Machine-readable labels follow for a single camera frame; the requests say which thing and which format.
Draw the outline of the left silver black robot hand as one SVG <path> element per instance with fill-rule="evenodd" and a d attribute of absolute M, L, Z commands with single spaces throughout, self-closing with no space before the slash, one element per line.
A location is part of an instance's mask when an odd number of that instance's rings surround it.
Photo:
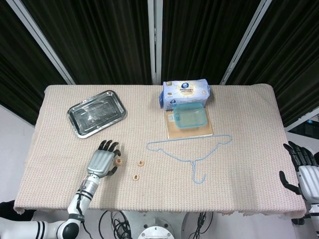
<path fill-rule="evenodd" d="M 88 164 L 88 174 L 94 174 L 99 178 L 114 175 L 118 168 L 114 166 L 114 159 L 121 156 L 120 150 L 116 149 L 118 144 L 112 140 L 102 141 Z"/>

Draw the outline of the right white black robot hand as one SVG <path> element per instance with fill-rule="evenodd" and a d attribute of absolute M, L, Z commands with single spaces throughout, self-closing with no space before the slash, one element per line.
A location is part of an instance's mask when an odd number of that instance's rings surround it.
<path fill-rule="evenodd" d="M 292 141 L 283 144 L 288 151 L 296 171 L 298 186 L 290 184 L 283 171 L 279 172 L 282 185 L 301 195 L 310 204 L 319 203 L 319 155 Z"/>

